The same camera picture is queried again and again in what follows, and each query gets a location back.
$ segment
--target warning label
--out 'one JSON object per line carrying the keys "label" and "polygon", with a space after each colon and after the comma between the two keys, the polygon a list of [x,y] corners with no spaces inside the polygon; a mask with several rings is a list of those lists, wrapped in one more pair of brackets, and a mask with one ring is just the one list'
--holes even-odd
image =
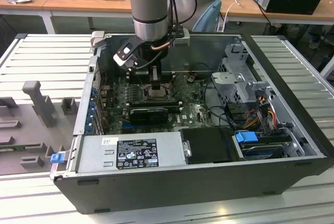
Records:
{"label": "warning label", "polygon": [[156,139],[121,140],[117,142],[118,169],[158,167]]}

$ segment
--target wooden desk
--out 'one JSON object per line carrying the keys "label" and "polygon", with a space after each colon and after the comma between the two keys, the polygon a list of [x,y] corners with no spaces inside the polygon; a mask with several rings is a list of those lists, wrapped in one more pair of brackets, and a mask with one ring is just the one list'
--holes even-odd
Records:
{"label": "wooden desk", "polygon": [[[254,0],[238,0],[241,6],[233,6],[229,21],[264,22],[266,19]],[[234,0],[222,0],[221,12],[225,15]],[[12,5],[0,0],[0,14],[38,15],[43,18],[48,33],[55,33],[53,16],[118,17],[131,18],[130,0],[32,0],[31,3]],[[266,13],[272,23],[309,25],[334,24],[334,0],[321,0],[313,15]]]}
{"label": "wooden desk", "polygon": [[6,0],[0,0],[0,9],[26,9],[43,10],[43,5],[47,0],[31,0],[27,3],[17,3],[16,5],[8,3]]}

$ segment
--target barcode label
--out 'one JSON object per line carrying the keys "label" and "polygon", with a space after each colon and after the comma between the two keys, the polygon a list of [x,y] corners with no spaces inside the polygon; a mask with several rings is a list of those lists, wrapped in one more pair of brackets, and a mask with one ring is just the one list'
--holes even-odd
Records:
{"label": "barcode label", "polygon": [[117,145],[118,137],[102,138],[102,145]]}

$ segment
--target copper pipe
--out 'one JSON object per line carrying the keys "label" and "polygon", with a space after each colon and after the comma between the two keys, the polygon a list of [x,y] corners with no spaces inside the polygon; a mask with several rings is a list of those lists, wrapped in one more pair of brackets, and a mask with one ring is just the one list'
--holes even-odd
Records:
{"label": "copper pipe", "polygon": [[166,42],[165,44],[163,45],[160,45],[160,46],[151,46],[151,49],[153,51],[161,51],[161,50],[164,50],[165,48],[167,48],[168,46],[170,46],[170,42]]}

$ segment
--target floor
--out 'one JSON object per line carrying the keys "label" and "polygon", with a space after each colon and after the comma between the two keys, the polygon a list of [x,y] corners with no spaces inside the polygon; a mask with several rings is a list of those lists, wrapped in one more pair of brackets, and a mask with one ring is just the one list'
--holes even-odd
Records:
{"label": "floor", "polygon": [[[95,30],[106,32],[134,32],[133,22],[129,18],[93,18]],[[55,28],[59,33],[91,33],[88,19],[85,17],[54,17]],[[303,26],[289,25],[283,34],[292,42],[298,38],[305,29]],[[237,25],[229,22],[227,33],[248,33],[262,35],[273,33],[264,23],[243,22]],[[7,49],[17,33],[46,33],[44,23],[39,16],[2,15],[0,17],[0,55]],[[321,60],[329,52],[330,47],[324,43],[317,51],[308,47],[310,36],[305,33],[295,47],[315,66],[318,67]]]}

